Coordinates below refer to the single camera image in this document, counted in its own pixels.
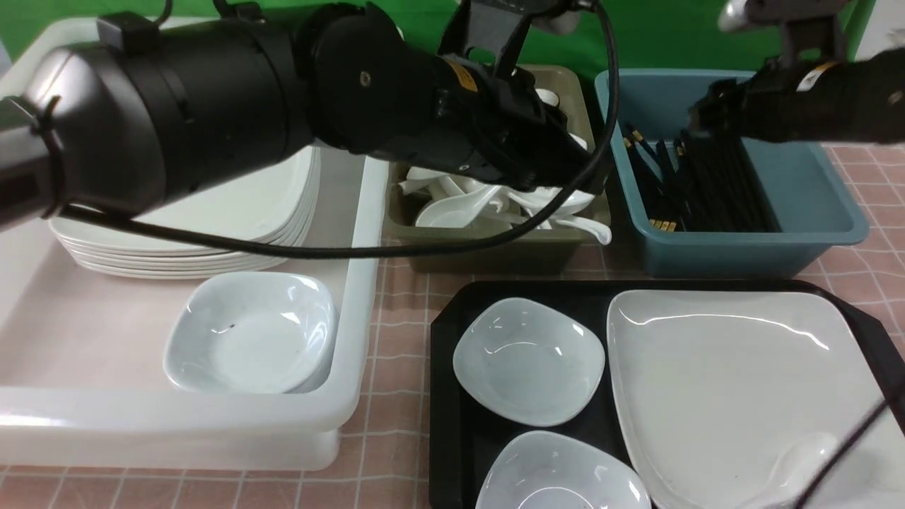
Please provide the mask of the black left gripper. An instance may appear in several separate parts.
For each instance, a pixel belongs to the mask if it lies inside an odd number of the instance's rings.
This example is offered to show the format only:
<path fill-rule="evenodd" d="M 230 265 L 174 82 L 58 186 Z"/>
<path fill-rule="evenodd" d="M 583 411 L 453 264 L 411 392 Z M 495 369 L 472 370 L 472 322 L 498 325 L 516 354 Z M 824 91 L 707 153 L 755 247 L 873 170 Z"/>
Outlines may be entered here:
<path fill-rule="evenodd" d="M 398 78 L 398 163 L 518 191 L 578 181 L 579 190 L 599 192 L 600 159 L 540 100 L 529 72 L 499 78 L 476 62 L 408 56 Z"/>

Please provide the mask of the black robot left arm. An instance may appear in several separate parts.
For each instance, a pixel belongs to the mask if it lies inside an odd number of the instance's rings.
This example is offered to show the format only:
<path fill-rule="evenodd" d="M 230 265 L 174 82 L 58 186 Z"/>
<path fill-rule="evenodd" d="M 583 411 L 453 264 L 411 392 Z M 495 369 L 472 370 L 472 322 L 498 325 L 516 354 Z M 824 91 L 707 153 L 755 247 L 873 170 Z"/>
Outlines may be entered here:
<path fill-rule="evenodd" d="M 162 28 L 132 12 L 54 48 L 2 100 L 2 226 L 67 205 L 132 219 L 310 146 L 531 191 L 592 157 L 516 61 L 576 1 L 462 1 L 437 54 L 372 3 L 263 9 Z"/>

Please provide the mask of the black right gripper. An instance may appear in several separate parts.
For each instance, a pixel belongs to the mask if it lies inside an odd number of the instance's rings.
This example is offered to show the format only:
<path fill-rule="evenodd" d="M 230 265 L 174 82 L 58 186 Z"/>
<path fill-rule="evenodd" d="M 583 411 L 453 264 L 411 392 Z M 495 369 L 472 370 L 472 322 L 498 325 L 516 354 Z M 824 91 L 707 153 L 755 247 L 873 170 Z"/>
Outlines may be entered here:
<path fill-rule="evenodd" d="M 769 60 L 747 80 L 719 78 L 689 107 L 688 130 L 770 143 L 819 141 L 819 123 L 807 118 L 799 87 L 820 66 L 819 60 L 792 66 Z"/>

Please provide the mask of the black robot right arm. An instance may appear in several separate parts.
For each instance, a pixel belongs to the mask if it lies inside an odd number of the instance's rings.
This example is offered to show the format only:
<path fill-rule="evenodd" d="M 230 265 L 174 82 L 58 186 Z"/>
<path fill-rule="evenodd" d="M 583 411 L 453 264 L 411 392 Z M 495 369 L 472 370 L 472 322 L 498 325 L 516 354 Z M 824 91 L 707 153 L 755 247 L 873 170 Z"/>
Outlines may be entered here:
<path fill-rule="evenodd" d="M 768 60 L 746 81 L 714 81 L 689 108 L 689 129 L 769 143 L 899 144 L 903 59 L 896 47 L 855 62 Z"/>

